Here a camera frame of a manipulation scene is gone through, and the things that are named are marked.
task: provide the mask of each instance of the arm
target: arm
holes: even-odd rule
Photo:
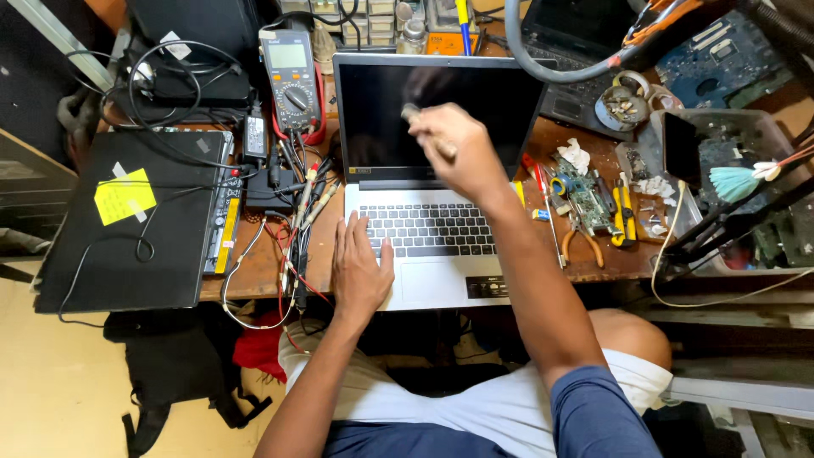
[[[574,368],[606,366],[588,312],[554,256],[536,238],[484,125],[447,104],[422,110],[410,133],[417,135],[435,174],[475,203],[492,226],[520,336],[548,389]],[[427,141],[430,134],[456,144],[453,162],[439,156]]]
[[[269,422],[255,458],[322,454],[345,368],[362,331],[393,283],[390,239],[382,244],[379,267],[365,233],[367,219],[359,219],[353,212],[347,227],[344,219],[339,220],[334,250],[334,318]]]

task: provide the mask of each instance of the tiled floor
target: tiled floor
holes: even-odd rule
[[[12,264],[34,273],[36,262]],[[27,284],[0,280],[0,456],[125,458],[129,401],[124,344],[104,340],[100,329],[62,324],[54,315],[33,312]],[[83,315],[102,323],[106,314]],[[173,405],[164,431],[147,458],[249,457],[285,394],[276,381],[264,385],[261,372],[243,371],[243,385],[274,403],[244,429],[229,429],[208,401]],[[241,401],[244,412],[249,404]]]

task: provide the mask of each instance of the digital multimeter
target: digital multimeter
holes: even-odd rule
[[[269,73],[277,125],[281,132],[302,132],[320,123],[317,75],[308,32],[261,30],[260,55]]]

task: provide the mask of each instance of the orange-handled pliers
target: orange-handled pliers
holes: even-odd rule
[[[593,249],[593,254],[597,258],[597,265],[600,267],[605,266],[605,258],[602,257],[602,251],[599,249],[599,244],[596,240],[593,239],[588,232],[582,227],[582,221],[580,220],[579,215],[574,214],[576,212],[568,213],[568,218],[571,220],[571,230],[565,235],[565,238],[562,239],[562,257],[565,258],[566,262],[570,262],[571,259],[569,258],[568,254],[568,245],[571,244],[571,240],[574,238],[574,235],[579,232],[582,234],[583,237],[588,241]]]

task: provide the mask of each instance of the silver laptop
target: silver laptop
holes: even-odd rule
[[[486,125],[513,177],[544,83],[514,59],[440,55],[336,54],[334,75],[345,217],[370,217],[377,256],[386,236],[396,251],[396,281],[380,310],[508,304],[486,218],[436,179],[400,113],[407,102],[457,103]]]

